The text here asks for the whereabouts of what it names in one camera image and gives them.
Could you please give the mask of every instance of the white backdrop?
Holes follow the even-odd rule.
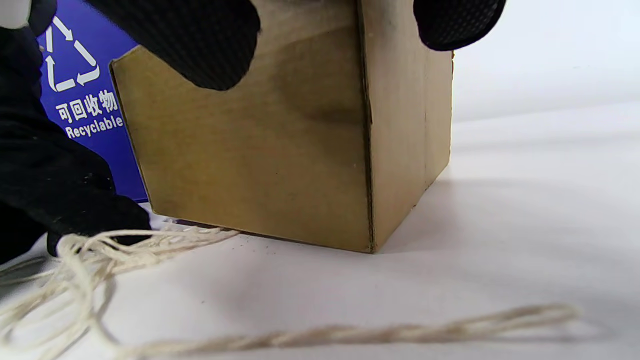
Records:
[[[636,101],[640,1],[507,1],[454,66],[457,122]]]

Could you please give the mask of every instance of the box side panel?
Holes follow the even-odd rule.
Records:
[[[451,53],[421,44],[412,9],[412,0],[362,0],[376,247],[449,161]]]
[[[367,251],[355,3],[257,1],[250,73],[196,88],[142,50],[113,69],[154,210]]]

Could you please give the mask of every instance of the blue recycling label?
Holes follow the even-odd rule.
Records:
[[[42,103],[49,119],[107,161],[119,194],[147,201],[109,73],[111,60],[136,42],[81,0],[59,0],[52,25],[38,42],[44,49]]]

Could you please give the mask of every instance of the recycling symbol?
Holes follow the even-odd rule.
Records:
[[[93,70],[86,72],[84,74],[78,73],[76,79],[73,78],[61,81],[56,83],[56,76],[54,75],[54,66],[56,62],[53,60],[51,55],[53,54],[53,27],[56,27],[62,35],[65,36],[65,40],[68,42],[74,42],[75,49],[83,56],[86,62],[89,63],[92,67],[95,67]],[[78,40],[74,40],[73,33],[71,29],[66,27],[60,19],[55,16],[53,18],[53,25],[49,26],[49,29],[46,31],[47,38],[47,52],[50,54],[44,60],[47,63],[47,79],[49,80],[49,86],[55,92],[62,92],[68,89],[71,89],[76,86],[76,83],[84,86],[84,84],[89,81],[96,80],[100,76],[100,66],[98,66],[95,58],[84,48],[82,44]]]

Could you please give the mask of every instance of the black glove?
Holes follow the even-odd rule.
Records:
[[[29,27],[36,37],[44,34],[58,11],[58,0],[31,0]]]
[[[228,90],[249,70],[260,17],[249,0],[85,0],[202,88]]]
[[[436,51],[468,46],[489,33],[506,0],[413,0],[422,43]]]
[[[0,29],[0,227],[9,229],[0,262],[46,231],[54,254],[60,235],[150,229],[148,213],[116,195],[108,164],[47,118],[39,99],[42,55],[28,30]]]

